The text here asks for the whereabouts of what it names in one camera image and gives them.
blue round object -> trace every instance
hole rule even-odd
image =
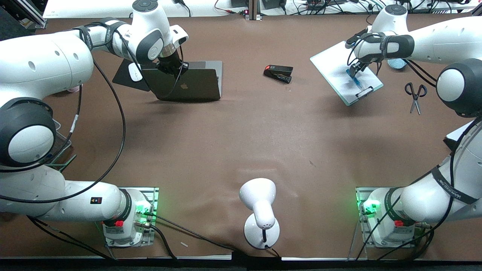
[[[403,67],[407,65],[401,58],[389,59],[387,62],[388,65],[394,69],[403,69]]]

black stapler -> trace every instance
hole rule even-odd
[[[291,82],[291,73],[293,67],[268,65],[263,72],[264,75],[274,78],[283,83],[289,84]]]

brown tabletop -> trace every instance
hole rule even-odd
[[[463,15],[410,15],[410,30]],[[410,114],[412,98],[403,87],[423,83],[412,71],[385,63],[384,87],[347,107],[309,58],[366,26],[363,15],[241,16],[172,18],[189,33],[187,61],[222,60],[223,97],[218,102],[158,101],[154,94],[115,85],[127,120],[123,154],[105,182],[160,187],[164,217],[249,255],[243,225],[250,211],[240,202],[241,185],[257,177],[277,185],[273,210],[281,227],[275,244],[284,257],[346,257],[358,219],[355,188],[405,186],[449,149],[444,136],[468,122],[447,108],[433,88],[420,99],[422,115]],[[52,20],[46,31],[84,25],[92,19]],[[109,78],[121,59],[94,57]],[[268,64],[294,67],[289,85],[262,75]],[[437,76],[444,66],[421,63]],[[66,134],[77,95],[46,99]],[[95,180],[110,165],[121,140],[121,117],[99,72],[84,85],[82,109],[72,136],[78,157],[64,171],[69,180]],[[441,226],[425,257],[482,260],[481,220]],[[93,223],[52,222],[103,249]],[[174,254],[200,256],[229,251],[161,226]],[[23,216],[0,222],[0,256],[86,256],[35,228]],[[357,238],[358,251],[361,237]],[[160,239],[144,248],[118,249],[117,257],[167,255]]]

desk lamp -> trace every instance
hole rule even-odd
[[[254,248],[272,247],[280,236],[280,225],[271,208],[275,197],[275,184],[265,178],[250,180],[240,189],[241,201],[254,212],[244,224],[244,237]]]

scissors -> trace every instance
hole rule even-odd
[[[417,108],[418,114],[421,115],[420,105],[418,103],[418,98],[427,95],[427,87],[424,86],[424,85],[420,85],[420,87],[418,88],[418,92],[415,94],[414,85],[410,82],[410,83],[405,85],[405,92],[408,95],[411,95],[414,98],[414,101],[412,103],[412,109],[410,109],[410,113],[412,113],[414,111],[414,108]]]

